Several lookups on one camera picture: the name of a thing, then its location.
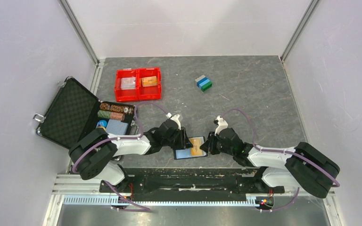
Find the orange VIP card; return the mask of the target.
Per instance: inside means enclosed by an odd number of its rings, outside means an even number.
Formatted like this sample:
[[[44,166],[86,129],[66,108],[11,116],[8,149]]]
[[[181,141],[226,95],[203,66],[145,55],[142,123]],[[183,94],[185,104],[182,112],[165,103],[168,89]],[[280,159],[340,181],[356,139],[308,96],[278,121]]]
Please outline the orange VIP card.
[[[200,148],[200,146],[205,142],[204,137],[191,137],[189,140],[192,144],[190,154],[193,158],[207,156],[207,153]]]

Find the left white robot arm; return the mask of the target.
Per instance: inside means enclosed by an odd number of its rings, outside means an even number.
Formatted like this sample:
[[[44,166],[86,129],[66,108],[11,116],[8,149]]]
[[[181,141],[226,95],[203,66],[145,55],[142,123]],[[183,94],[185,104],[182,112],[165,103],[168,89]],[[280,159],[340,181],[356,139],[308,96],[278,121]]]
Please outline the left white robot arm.
[[[150,155],[162,147],[176,150],[192,148],[185,128],[175,118],[138,135],[114,135],[103,127],[95,128],[69,150],[72,172],[83,180],[97,178],[108,182],[116,191],[129,187],[124,168],[111,162],[113,157],[129,154]]]

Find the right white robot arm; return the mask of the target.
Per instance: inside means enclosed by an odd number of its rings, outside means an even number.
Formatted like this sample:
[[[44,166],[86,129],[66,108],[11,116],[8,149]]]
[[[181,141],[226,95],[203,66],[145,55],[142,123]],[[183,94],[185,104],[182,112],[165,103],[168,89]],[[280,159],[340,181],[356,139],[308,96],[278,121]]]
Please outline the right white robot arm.
[[[243,167],[264,167],[253,180],[254,188],[266,192],[271,187],[300,187],[317,198],[326,198],[340,167],[307,142],[295,147],[266,148],[243,142],[232,128],[210,132],[200,147],[210,154],[225,153]]]

